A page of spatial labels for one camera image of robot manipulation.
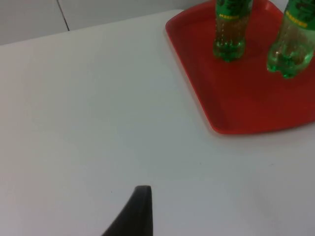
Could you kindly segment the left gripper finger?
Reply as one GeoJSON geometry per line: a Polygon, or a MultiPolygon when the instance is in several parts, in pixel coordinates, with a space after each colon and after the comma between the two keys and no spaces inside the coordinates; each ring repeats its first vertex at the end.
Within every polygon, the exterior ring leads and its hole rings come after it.
{"type": "Polygon", "coordinates": [[[132,195],[104,236],[153,236],[152,189],[135,187],[132,195]]]}

